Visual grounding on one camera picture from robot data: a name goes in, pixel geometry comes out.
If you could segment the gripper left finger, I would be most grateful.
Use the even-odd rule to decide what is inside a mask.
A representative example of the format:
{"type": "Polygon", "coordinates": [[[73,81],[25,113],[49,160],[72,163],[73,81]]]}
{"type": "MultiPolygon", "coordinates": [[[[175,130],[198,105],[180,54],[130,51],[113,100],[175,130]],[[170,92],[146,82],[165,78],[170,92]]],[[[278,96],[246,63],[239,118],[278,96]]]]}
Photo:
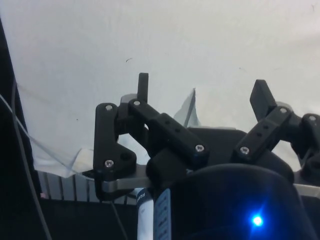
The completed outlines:
{"type": "Polygon", "coordinates": [[[97,182],[111,182],[132,175],[137,170],[137,155],[118,142],[128,134],[150,156],[152,177],[159,177],[162,166],[179,170],[197,170],[209,161],[209,147],[195,133],[166,113],[148,104],[148,73],[138,75],[137,93],[115,105],[100,103],[95,109],[93,175],[97,182]]]}

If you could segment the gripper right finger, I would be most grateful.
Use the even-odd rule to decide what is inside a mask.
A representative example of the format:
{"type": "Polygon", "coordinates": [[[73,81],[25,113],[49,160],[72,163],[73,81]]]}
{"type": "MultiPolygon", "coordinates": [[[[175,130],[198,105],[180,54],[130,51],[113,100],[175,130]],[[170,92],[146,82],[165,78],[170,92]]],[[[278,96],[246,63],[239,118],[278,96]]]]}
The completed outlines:
{"type": "Polygon", "coordinates": [[[256,163],[266,150],[272,151],[279,141],[290,143],[298,156],[301,178],[320,184],[320,117],[307,113],[300,117],[276,103],[265,80],[254,83],[250,104],[257,124],[242,138],[234,154],[245,163],[256,163]]]}

